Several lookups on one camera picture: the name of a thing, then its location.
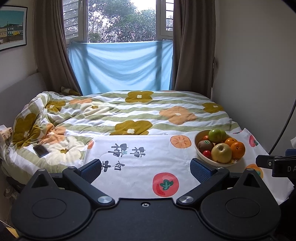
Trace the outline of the framed wall picture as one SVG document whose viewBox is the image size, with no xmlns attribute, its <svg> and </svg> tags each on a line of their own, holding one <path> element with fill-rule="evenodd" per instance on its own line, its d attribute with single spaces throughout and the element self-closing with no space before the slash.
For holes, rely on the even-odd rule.
<svg viewBox="0 0 296 241">
<path fill-rule="evenodd" d="M 25 6 L 1 7 L 0 51 L 27 44 L 27 11 Z"/>
</svg>

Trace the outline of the white fruit print cloth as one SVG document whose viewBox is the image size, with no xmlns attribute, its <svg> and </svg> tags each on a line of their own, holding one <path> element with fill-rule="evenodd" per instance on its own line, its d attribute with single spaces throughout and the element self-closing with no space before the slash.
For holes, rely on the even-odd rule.
<svg viewBox="0 0 296 241">
<path fill-rule="evenodd" d="M 114 200 L 177 200 L 200 185 L 190 170 L 192 159 L 198 156 L 195 136 L 97 136 L 90 142 L 84 163 L 102 162 L 101 174 L 92 185 Z"/>
</svg>

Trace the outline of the black smartphone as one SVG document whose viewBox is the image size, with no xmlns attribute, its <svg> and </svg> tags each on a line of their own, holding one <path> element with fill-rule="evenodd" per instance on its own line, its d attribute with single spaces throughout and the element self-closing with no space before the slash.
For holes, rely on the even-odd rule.
<svg viewBox="0 0 296 241">
<path fill-rule="evenodd" d="M 35 151 L 37 156 L 40 157 L 40 158 L 46 156 L 49 153 L 48 150 L 42 145 L 34 146 L 33 150 Z"/>
</svg>

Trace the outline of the small patterned box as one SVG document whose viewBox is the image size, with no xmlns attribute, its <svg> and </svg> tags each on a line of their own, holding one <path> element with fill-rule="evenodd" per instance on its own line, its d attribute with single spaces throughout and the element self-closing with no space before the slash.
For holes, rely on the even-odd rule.
<svg viewBox="0 0 296 241">
<path fill-rule="evenodd" d="M 11 137 L 13 130 L 11 127 L 6 127 L 5 125 L 0 126 L 0 142 L 5 142 Z"/>
</svg>

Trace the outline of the large orange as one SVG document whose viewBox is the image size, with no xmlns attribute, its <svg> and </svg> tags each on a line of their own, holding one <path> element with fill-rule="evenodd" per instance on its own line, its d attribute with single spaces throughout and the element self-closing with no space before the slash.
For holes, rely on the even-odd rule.
<svg viewBox="0 0 296 241">
<path fill-rule="evenodd" d="M 241 159 L 245 154 L 245 145 L 242 142 L 234 142 L 230 149 L 232 150 L 233 159 Z"/>
</svg>

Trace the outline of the brown left curtain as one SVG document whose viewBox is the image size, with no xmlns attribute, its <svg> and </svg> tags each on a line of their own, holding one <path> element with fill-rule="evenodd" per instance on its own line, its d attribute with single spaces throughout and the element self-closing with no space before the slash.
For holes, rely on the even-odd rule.
<svg viewBox="0 0 296 241">
<path fill-rule="evenodd" d="M 33 31 L 37 71 L 47 89 L 68 87 L 81 94 L 66 49 L 62 1 L 35 1 Z"/>
</svg>

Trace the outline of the yellow pear apple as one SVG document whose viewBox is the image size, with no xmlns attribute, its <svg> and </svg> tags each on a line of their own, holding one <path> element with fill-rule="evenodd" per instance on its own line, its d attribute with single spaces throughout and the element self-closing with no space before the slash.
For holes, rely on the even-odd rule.
<svg viewBox="0 0 296 241">
<path fill-rule="evenodd" d="M 218 163 L 226 164 L 232 159 L 232 150 L 225 143 L 217 144 L 211 150 L 212 160 Z"/>
</svg>

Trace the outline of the floral striped duvet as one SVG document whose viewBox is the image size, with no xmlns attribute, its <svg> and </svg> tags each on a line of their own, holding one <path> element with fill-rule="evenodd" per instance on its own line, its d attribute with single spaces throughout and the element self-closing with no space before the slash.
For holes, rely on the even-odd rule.
<svg viewBox="0 0 296 241">
<path fill-rule="evenodd" d="M 1 143 L 1 169 L 22 184 L 40 168 L 57 173 L 80 167 L 98 135 L 181 135 L 219 128 L 240 130 L 224 108 L 188 91 L 113 91 L 65 96 L 45 91 L 15 117 Z M 38 157 L 33 147 L 48 150 Z"/>
</svg>

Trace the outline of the brown curtain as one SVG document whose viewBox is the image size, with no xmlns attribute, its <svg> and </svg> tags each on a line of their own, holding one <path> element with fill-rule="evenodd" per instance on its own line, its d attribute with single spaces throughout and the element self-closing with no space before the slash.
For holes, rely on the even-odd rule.
<svg viewBox="0 0 296 241">
<path fill-rule="evenodd" d="M 211 97 L 215 1 L 174 1 L 171 88 Z"/>
<path fill-rule="evenodd" d="M 66 49 L 62 1 L 35 1 L 33 31 L 37 71 L 47 89 L 68 87 L 81 94 Z"/>
</svg>

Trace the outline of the cream yellow cartoon bowl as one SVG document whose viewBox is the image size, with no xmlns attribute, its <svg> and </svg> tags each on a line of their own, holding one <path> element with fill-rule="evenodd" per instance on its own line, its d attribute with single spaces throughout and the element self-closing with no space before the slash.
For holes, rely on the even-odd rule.
<svg viewBox="0 0 296 241">
<path fill-rule="evenodd" d="M 246 153 L 245 144 L 228 134 L 209 134 L 204 130 L 195 135 L 194 143 L 198 157 L 212 166 L 229 167 L 238 163 Z"/>
</svg>

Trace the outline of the large green apple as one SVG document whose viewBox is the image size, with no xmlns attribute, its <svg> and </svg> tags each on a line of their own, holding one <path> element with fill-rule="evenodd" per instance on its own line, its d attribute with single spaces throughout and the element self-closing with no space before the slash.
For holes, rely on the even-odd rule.
<svg viewBox="0 0 296 241">
<path fill-rule="evenodd" d="M 222 141 L 222 132 L 220 129 L 212 129 L 208 133 L 209 141 L 213 143 L 219 143 Z"/>
</svg>

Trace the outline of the red cherry tomato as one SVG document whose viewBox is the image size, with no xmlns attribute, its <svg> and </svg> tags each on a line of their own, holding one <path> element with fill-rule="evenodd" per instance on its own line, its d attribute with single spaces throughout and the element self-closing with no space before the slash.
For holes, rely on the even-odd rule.
<svg viewBox="0 0 296 241">
<path fill-rule="evenodd" d="M 212 159 L 212 156 L 211 156 L 211 151 L 209 151 L 209 150 L 205 150 L 205 151 L 203 151 L 202 152 L 202 154 L 206 157 L 206 158 L 208 158 L 208 159 Z"/>
</svg>

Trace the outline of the brown kiwi with sticker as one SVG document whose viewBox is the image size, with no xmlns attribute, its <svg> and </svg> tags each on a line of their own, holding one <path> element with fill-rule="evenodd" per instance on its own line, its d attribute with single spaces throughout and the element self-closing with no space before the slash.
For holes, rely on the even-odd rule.
<svg viewBox="0 0 296 241">
<path fill-rule="evenodd" d="M 197 144 L 198 150 L 203 153 L 204 151 L 211 151 L 214 147 L 214 144 L 209 140 L 201 140 Z"/>
</svg>

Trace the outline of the small green apple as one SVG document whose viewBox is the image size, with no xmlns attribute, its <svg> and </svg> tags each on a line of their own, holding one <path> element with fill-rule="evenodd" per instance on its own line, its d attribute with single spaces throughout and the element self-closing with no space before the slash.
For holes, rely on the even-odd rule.
<svg viewBox="0 0 296 241">
<path fill-rule="evenodd" d="M 221 132 L 221 141 L 225 142 L 227 139 L 227 134 L 224 130 L 220 130 L 220 132 Z"/>
</svg>

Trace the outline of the light blue window cloth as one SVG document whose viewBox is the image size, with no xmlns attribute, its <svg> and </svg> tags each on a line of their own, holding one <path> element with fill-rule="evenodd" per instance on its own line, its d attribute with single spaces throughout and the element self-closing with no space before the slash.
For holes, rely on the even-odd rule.
<svg viewBox="0 0 296 241">
<path fill-rule="evenodd" d="M 124 43 L 72 41 L 69 60 L 83 95 L 171 88 L 171 40 Z"/>
</svg>

